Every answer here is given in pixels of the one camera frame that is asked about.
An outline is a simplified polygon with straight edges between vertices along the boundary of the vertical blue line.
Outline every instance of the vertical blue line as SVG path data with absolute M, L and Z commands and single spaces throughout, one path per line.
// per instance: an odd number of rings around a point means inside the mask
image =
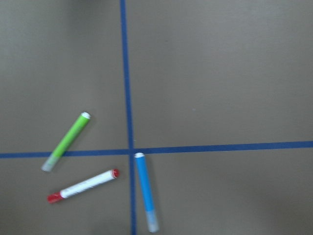
M 127 45 L 127 19 L 126 19 L 126 0 L 120 0 L 121 11 L 121 31 L 122 31 L 122 49 L 123 49 L 123 69 L 124 86 L 128 130 L 128 148 L 129 148 L 129 174 L 130 174 L 130 203 L 131 203 L 131 228 L 132 235 L 136 235 L 136 201 L 135 201 L 135 177 L 134 177 L 134 139 L 133 139 L 133 117 L 131 102 L 131 86 L 129 76 L 128 45 Z

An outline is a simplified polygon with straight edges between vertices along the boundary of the horizontal blue line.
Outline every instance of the horizontal blue line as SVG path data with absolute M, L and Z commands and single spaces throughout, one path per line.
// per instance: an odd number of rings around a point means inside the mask
M 289 148 L 313 148 L 313 141 L 298 142 L 274 142 L 274 143 L 244 143 L 244 144 L 222 144 L 222 145 L 200 145 L 200 146 L 180 146 L 161 148 L 136 148 L 134 152 L 145 154 L 153 153 L 191 153 L 191 152 L 219 152 L 219 151 L 244 151 L 244 150 L 265 150 L 265 149 L 289 149 Z M 128 149 L 108 149 L 108 150 L 86 150 L 68 151 L 64 154 L 67 157 L 83 156 L 109 156 L 128 155 Z M 0 153 L 1 158 L 40 158 L 48 157 L 51 152 L 29 152 L 29 153 Z
M 145 154 L 190 153 L 190 152 L 243 151 L 243 150 L 312 148 L 312 147 L 313 147 L 313 141 L 299 141 L 299 142 L 245 143 L 245 144 L 162 147 L 162 148 L 138 148 L 136 149 L 136 152 L 143 152 Z

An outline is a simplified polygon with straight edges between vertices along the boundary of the blue line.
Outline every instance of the blue line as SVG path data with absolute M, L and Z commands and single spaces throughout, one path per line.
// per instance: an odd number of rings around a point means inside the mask
M 121 11 L 121 33 L 123 49 L 123 69 L 124 69 L 124 86 L 128 130 L 128 148 L 129 148 L 129 173 L 130 173 L 130 204 L 131 204 L 131 234 L 136 235 L 136 190 L 134 174 L 134 134 L 133 134 L 133 116 L 131 102 L 131 86 L 129 76 L 128 45 L 127 45 L 127 17 L 126 2 L 120 0 Z
M 65 157 L 83 157 L 83 156 L 109 156 L 109 155 L 126 155 L 128 149 L 104 149 L 104 150 L 84 150 L 84 151 L 67 151 Z M 49 157 L 51 152 L 29 152 L 29 153 L 0 153 L 1 158 L 44 158 Z
M 245 143 L 245 144 L 223 144 L 223 145 L 161 147 L 161 148 L 137 148 L 135 150 L 136 152 L 153 154 L 153 153 L 244 151 L 244 150 L 312 148 L 312 147 L 313 141 L 297 141 L 297 142 Z

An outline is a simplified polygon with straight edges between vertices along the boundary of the marker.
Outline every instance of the marker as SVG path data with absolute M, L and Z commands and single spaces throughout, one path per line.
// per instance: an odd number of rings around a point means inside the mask
M 143 153 L 136 153 L 135 159 L 137 163 L 137 169 L 139 173 L 141 192 L 146 210 L 148 230 L 151 233 L 155 233 L 159 230 L 155 207 L 153 204 L 153 198 L 151 193 L 151 187 L 149 183 L 148 170 L 146 166 L 146 159 Z
M 58 202 L 58 201 L 61 201 L 63 199 L 69 198 L 69 197 L 74 196 L 74 195 L 81 193 L 83 191 L 86 191 L 90 188 L 93 188 L 93 187 L 96 187 L 100 184 L 103 184 L 107 181 L 114 180 L 118 176 L 119 176 L 118 169 L 108 170 L 104 173 L 96 175 L 90 179 L 83 181 L 83 182 L 75 184 L 75 185 L 68 187 L 66 189 L 63 189 L 59 192 L 53 193 L 47 197 L 47 200 L 51 204 Z
M 56 165 L 57 161 L 63 156 L 64 152 L 68 149 L 68 147 L 73 143 L 79 133 L 83 130 L 83 128 L 87 125 L 90 120 L 90 114 L 83 112 L 80 114 L 78 119 L 71 126 L 70 130 L 66 133 L 66 135 L 61 139 L 60 143 L 54 151 L 51 153 L 49 158 L 46 160 L 45 164 L 41 167 L 43 171 L 51 171 L 53 167 Z

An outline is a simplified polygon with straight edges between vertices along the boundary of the blue marker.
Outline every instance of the blue marker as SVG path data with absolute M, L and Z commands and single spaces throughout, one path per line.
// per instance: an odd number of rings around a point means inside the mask
M 145 204 L 148 230 L 151 233 L 155 233 L 159 230 L 159 227 L 155 207 L 153 204 L 145 155 L 143 153 L 136 153 L 135 158 L 139 173 L 142 197 Z

